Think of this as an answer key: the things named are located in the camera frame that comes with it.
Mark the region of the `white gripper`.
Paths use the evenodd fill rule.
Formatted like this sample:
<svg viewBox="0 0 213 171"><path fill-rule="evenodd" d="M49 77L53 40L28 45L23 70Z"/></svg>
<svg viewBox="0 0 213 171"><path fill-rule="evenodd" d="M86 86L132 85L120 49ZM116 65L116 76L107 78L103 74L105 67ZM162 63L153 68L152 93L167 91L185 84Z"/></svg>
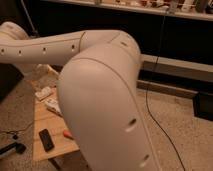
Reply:
<svg viewBox="0 0 213 171"><path fill-rule="evenodd" d="M50 65L38 64L31 71L26 72L24 74L24 78L29 81L35 81L45 76L48 72L56 76L59 76L59 73L56 70L54 70Z"/></svg>

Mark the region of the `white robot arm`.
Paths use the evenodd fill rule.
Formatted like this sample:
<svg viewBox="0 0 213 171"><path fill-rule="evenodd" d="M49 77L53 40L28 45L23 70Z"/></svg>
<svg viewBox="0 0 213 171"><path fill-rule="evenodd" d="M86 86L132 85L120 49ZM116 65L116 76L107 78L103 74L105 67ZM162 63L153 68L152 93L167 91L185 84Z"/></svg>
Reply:
<svg viewBox="0 0 213 171"><path fill-rule="evenodd" d="M141 52L122 30L31 38L0 24L0 63L59 65L57 98L92 171L161 171L137 102Z"/></svg>

